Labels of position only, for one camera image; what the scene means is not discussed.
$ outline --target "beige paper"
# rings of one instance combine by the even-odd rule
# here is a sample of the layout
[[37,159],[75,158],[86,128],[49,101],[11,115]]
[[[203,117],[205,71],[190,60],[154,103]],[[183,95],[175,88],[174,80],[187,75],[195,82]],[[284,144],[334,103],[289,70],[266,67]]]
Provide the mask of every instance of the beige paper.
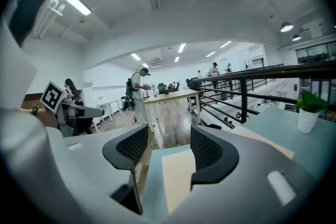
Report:
[[255,140],[259,140],[262,141],[266,144],[271,145],[272,147],[276,148],[278,151],[280,151],[281,153],[283,153],[285,156],[287,156],[289,159],[293,159],[294,157],[294,152],[284,148],[282,146],[279,146],[278,144],[272,142],[271,140],[268,140],[267,138],[264,138],[263,136],[250,131],[249,129],[246,129],[245,127],[242,126],[237,126],[234,129],[232,129],[231,131],[229,131],[229,133],[234,133],[234,134],[238,134],[247,138],[251,138],[251,139],[255,139]]
[[171,214],[189,195],[191,175],[196,172],[191,150],[162,157],[163,182],[168,212]]

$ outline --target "dome pendant light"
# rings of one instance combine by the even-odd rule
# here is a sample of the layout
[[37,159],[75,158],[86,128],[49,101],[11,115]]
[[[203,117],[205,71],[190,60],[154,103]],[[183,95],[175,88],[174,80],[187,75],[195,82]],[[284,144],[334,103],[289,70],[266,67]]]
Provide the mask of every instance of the dome pendant light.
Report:
[[287,32],[289,30],[292,30],[294,28],[294,25],[291,25],[290,23],[288,22],[284,22],[282,23],[281,25],[281,32]]
[[300,40],[301,39],[301,37],[299,36],[299,35],[294,35],[293,36],[293,41],[297,41],[297,40]]

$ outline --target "hat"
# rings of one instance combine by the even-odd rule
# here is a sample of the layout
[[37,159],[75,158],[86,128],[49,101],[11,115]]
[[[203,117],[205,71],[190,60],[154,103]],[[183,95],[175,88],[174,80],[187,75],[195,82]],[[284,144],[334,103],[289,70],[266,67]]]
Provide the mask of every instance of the hat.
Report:
[[147,75],[148,75],[148,76],[150,76],[150,74],[149,74],[149,72],[148,72],[148,69],[147,69],[147,68],[143,68],[143,69],[141,69],[141,70],[140,70],[140,72],[141,72],[141,71],[145,71],[145,72],[147,73]]

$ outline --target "wrist watch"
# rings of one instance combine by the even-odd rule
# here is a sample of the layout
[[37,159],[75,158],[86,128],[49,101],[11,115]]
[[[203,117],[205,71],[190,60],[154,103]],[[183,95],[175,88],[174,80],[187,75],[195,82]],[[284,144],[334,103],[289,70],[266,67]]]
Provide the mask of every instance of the wrist watch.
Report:
[[38,111],[38,108],[33,108],[32,115],[37,116],[37,111]]

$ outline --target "beige pants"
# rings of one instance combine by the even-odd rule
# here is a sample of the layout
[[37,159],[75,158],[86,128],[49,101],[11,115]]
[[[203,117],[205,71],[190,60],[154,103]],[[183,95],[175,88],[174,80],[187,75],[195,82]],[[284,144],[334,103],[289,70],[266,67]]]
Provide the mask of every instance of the beige pants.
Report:
[[133,98],[134,105],[135,105],[135,116],[136,120],[140,123],[149,124],[145,104],[143,103],[142,99]]

